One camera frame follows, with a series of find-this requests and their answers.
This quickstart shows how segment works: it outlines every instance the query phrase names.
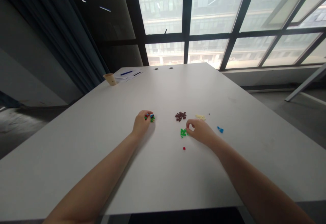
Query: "window frame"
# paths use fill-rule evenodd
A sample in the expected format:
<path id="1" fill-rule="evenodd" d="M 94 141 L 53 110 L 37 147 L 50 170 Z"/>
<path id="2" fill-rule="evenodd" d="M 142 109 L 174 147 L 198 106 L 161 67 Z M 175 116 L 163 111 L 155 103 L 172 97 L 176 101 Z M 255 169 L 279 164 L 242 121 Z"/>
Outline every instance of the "window frame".
<path id="1" fill-rule="evenodd" d="M 106 41 L 104 43 L 99 43 L 100 45 L 138 45 L 139 52 L 142 58 L 144 66 L 149 66 L 147 52 L 145 49 L 145 44 L 155 44 L 155 43 L 166 43 L 166 42 L 184 42 L 184 64 L 188 62 L 188 51 L 189 51 L 189 41 L 199 41 L 199 40 L 215 40 L 215 39 L 228 39 L 227 47 L 225 49 L 219 71 L 225 71 L 227 62 L 229 61 L 232 49 L 234 47 L 237 38 L 244 37 L 262 37 L 262 36 L 275 36 L 274 40 L 271 42 L 267 51 L 264 53 L 259 65 L 257 67 L 251 68 L 232 68 L 228 70 L 236 69 L 256 69 L 256 68 L 274 68 L 274 67 L 294 67 L 300 66 L 301 63 L 308 57 L 311 52 L 326 38 L 326 27 L 315 27 L 315 28 L 304 28 L 304 29 L 287 29 L 291 26 L 291 22 L 295 15 L 298 13 L 299 9 L 302 7 L 306 0 L 299 0 L 288 19 L 286 20 L 284 26 L 279 30 L 262 30 L 262 31 L 248 31 L 240 32 L 241 25 L 247 13 L 248 7 L 251 0 L 242 0 L 232 31 L 231 33 L 219 33 L 219 34 L 203 34 L 203 35 L 190 35 L 190 21 L 191 21 L 191 9 L 192 0 L 183 0 L 183 11 L 182 11 L 182 32 L 173 34 L 154 34 L 146 35 L 141 8 L 139 0 L 126 0 L 129 15 L 135 32 L 135 39 L 130 40 L 115 40 Z M 278 66 L 265 66 L 264 62 L 280 40 L 283 35 L 295 35 L 295 34 L 308 34 L 308 33 L 320 33 L 319 37 L 302 53 L 302 55 L 297 59 L 297 61 L 292 65 L 278 65 Z"/>

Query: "ceiling light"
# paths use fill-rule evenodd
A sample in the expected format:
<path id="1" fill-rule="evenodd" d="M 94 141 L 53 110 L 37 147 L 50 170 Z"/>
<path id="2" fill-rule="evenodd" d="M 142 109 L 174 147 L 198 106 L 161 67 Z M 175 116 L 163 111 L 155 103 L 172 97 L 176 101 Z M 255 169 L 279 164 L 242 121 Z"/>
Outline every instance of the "ceiling light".
<path id="1" fill-rule="evenodd" d="M 104 8 L 104 7 L 101 7 L 101 6 L 100 6 L 100 8 L 102 8 L 102 9 L 104 9 L 104 10 L 107 10 L 108 12 L 111 12 L 111 10 L 106 9 L 106 8 Z"/>

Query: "dark blue curtain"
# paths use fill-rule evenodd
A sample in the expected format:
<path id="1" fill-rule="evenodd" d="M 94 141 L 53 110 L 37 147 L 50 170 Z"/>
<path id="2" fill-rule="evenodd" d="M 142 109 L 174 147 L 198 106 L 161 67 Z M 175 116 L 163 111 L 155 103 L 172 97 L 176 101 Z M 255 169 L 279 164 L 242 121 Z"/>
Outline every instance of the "dark blue curtain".
<path id="1" fill-rule="evenodd" d="M 10 0 L 84 94 L 109 73 L 73 0 Z"/>
<path id="2" fill-rule="evenodd" d="M 0 91 L 0 107 L 14 108 L 20 107 L 21 103 Z"/>

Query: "paper cup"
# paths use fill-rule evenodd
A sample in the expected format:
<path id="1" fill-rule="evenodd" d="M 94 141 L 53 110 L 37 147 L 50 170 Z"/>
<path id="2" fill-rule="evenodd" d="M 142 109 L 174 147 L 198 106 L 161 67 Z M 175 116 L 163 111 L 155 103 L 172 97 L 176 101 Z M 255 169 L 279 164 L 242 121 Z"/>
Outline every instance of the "paper cup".
<path id="1" fill-rule="evenodd" d="M 111 86 L 116 85 L 116 81 L 115 81 L 114 75 L 113 75 L 112 73 L 110 73 L 110 74 L 105 74 L 105 75 L 103 75 L 103 77 L 106 79 L 106 81 L 107 81 Z"/>

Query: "floor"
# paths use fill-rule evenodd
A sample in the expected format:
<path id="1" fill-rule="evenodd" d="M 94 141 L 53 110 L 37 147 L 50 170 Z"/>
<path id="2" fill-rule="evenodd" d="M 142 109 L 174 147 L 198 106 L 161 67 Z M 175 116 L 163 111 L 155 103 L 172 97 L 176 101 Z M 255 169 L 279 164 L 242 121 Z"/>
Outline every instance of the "floor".
<path id="1" fill-rule="evenodd" d="M 303 95 L 296 96 L 290 103 L 285 102 L 284 99 L 290 93 L 291 92 L 262 92 L 252 93 L 252 96 L 326 149 L 326 106 Z M 306 90 L 305 93 L 326 101 L 325 90 Z M 64 109 L 6 109 L 0 111 L 0 159 L 63 111 Z M 316 223 L 326 223 L 326 201 L 298 204 Z M 239 211 L 246 224 L 255 223 L 244 207 L 239 207 Z M 104 218 L 101 223 L 128 223 L 128 220 L 128 217 L 112 216 L 110 220 Z M 39 224 L 40 221 L 6 223 Z"/>

